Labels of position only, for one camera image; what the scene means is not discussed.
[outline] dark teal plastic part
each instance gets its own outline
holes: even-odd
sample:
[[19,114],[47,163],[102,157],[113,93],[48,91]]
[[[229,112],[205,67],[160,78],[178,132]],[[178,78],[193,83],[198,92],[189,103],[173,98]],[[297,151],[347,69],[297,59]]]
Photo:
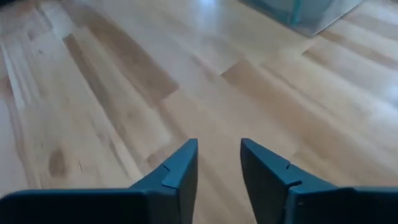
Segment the dark teal plastic part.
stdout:
[[258,224],[398,223],[398,188],[337,187],[250,139],[241,165]]
[[0,223],[192,223],[198,141],[129,189],[23,190],[0,200]]

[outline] wood grain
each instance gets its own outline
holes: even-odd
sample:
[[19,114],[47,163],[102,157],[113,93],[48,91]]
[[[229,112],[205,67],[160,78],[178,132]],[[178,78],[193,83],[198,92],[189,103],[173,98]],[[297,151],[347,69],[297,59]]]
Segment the wood grain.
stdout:
[[239,1],[0,9],[0,196],[127,187],[199,139],[194,223],[255,223],[251,138],[336,185],[398,185],[398,4],[308,39]]

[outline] wooden floor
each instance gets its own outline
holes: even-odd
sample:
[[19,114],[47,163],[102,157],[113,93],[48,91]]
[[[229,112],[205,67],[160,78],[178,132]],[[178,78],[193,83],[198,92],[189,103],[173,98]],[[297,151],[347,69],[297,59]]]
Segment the wooden floor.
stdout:
[[199,139],[195,223],[254,223],[248,137],[336,185],[398,185],[398,3],[313,39],[237,0],[0,11],[0,195],[126,187]]

